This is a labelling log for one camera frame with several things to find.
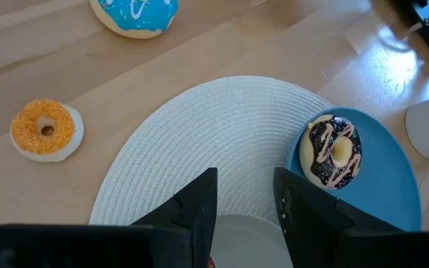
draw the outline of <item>blue frosted donut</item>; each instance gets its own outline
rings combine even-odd
[[[168,29],[177,0],[90,0],[97,17],[118,34],[146,39]]]

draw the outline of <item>chocolate glazed donut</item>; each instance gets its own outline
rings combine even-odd
[[[211,256],[208,259],[208,268],[216,268],[215,262]]]
[[[299,157],[304,157],[301,159],[302,169],[314,184],[341,189],[357,176],[362,161],[362,144],[357,130],[347,119],[323,115],[314,124],[309,124],[304,136]]]

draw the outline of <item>chocolate frosting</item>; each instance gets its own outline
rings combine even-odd
[[[346,137],[352,142],[352,154],[347,165],[338,167],[332,159],[332,148],[337,138]],[[313,125],[309,139],[314,147],[311,172],[327,188],[341,189],[358,174],[362,161],[362,144],[355,127],[347,119],[333,115],[330,120]]]

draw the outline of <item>pink icing drizzle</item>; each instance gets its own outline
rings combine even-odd
[[[322,150],[320,151],[319,155],[317,156],[317,162],[322,163],[327,159],[328,156],[328,140],[332,137],[332,133],[334,132],[334,127],[331,124],[325,124],[325,131],[320,136],[321,141],[325,141],[324,145],[322,146]]]
[[[350,162],[347,164],[346,168],[343,170],[343,172],[334,180],[335,174],[338,172],[338,169],[335,168],[335,170],[332,172],[331,177],[328,179],[327,187],[333,188],[335,185],[343,179],[345,175],[347,175],[348,172],[350,172],[350,168],[352,165],[354,165],[354,170],[352,171],[352,177],[357,176],[359,167],[360,167],[360,160],[362,159],[362,156],[358,153],[350,159]]]
[[[352,124],[349,124],[340,134],[339,137],[350,137],[355,131],[355,127]]]

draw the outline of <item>donut hole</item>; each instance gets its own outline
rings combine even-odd
[[[41,116],[36,122],[37,132],[43,136],[50,137],[56,131],[56,121],[45,116]]]
[[[346,137],[339,137],[332,146],[332,160],[339,168],[347,165],[352,157],[352,141]]]
[[[54,128],[52,126],[45,126],[41,129],[41,134],[44,136],[50,136],[54,133]]]

